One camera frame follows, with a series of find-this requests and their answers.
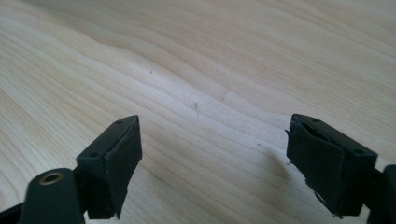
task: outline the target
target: wooden table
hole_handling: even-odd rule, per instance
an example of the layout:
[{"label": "wooden table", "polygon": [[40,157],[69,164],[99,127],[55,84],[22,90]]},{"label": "wooden table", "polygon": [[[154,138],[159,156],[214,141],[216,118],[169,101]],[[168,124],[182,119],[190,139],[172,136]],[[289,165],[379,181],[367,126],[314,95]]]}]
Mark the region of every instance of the wooden table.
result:
[{"label": "wooden table", "polygon": [[111,223],[365,222],[316,199],[284,130],[322,119],[382,171],[395,71],[389,0],[1,1],[0,210],[137,114],[144,156]]}]

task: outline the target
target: black plastic part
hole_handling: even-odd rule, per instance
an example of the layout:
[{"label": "black plastic part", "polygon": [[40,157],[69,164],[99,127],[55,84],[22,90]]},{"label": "black plastic part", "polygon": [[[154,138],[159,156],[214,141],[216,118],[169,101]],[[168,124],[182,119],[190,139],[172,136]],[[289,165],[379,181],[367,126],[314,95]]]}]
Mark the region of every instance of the black plastic part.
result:
[{"label": "black plastic part", "polygon": [[364,203],[371,210],[367,223],[396,223],[396,165],[377,172],[367,195]]},{"label": "black plastic part", "polygon": [[291,117],[287,156],[335,215],[357,216],[377,154],[319,119]]},{"label": "black plastic part", "polygon": [[20,221],[22,206],[23,203],[20,203],[1,212],[0,223],[18,223]]},{"label": "black plastic part", "polygon": [[36,176],[29,183],[20,223],[84,223],[73,172],[62,168]]},{"label": "black plastic part", "polygon": [[120,217],[129,180],[142,159],[138,116],[111,124],[77,157],[79,179],[86,181],[82,201],[89,218]]}]

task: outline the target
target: clamp jaw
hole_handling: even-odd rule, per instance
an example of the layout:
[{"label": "clamp jaw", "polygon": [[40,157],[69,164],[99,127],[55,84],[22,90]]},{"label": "clamp jaw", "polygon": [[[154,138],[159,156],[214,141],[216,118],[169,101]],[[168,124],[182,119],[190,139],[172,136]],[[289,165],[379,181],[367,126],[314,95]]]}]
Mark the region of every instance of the clamp jaw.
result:
[{"label": "clamp jaw", "polygon": [[331,213],[358,216],[365,204],[368,223],[396,223],[396,165],[381,173],[377,154],[325,122],[291,117],[287,156]]},{"label": "clamp jaw", "polygon": [[111,124],[77,157],[74,171],[61,168],[36,176],[25,202],[0,214],[0,223],[85,223],[120,218],[129,181],[142,159],[139,117]]}]

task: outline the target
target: small hole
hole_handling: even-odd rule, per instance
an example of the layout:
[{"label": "small hole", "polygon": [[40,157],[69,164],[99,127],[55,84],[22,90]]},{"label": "small hole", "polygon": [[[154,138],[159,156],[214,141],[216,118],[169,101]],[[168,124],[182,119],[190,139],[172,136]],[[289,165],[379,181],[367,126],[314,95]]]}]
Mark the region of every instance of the small hole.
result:
[{"label": "small hole", "polygon": [[91,158],[95,158],[95,157],[98,157],[98,156],[99,156],[99,153],[97,153],[97,152],[93,152],[93,153],[90,154]]},{"label": "small hole", "polygon": [[51,185],[53,183],[58,182],[60,179],[62,179],[64,175],[62,173],[51,173],[48,175],[44,175],[40,181],[40,185]]},{"label": "small hole", "polygon": [[363,150],[361,150],[361,149],[355,149],[355,150],[353,150],[354,152],[356,152],[356,153],[358,153],[358,154],[363,154]]}]

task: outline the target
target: light wood surface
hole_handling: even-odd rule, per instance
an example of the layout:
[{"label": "light wood surface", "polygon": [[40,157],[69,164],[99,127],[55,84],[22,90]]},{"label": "light wood surface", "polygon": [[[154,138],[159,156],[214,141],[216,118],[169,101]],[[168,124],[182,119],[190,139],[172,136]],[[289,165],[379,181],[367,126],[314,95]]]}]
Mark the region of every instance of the light wood surface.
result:
[{"label": "light wood surface", "polygon": [[284,130],[322,119],[382,170],[395,71],[391,0],[2,0],[0,210],[137,114],[144,157],[111,223],[363,223],[316,199]]}]

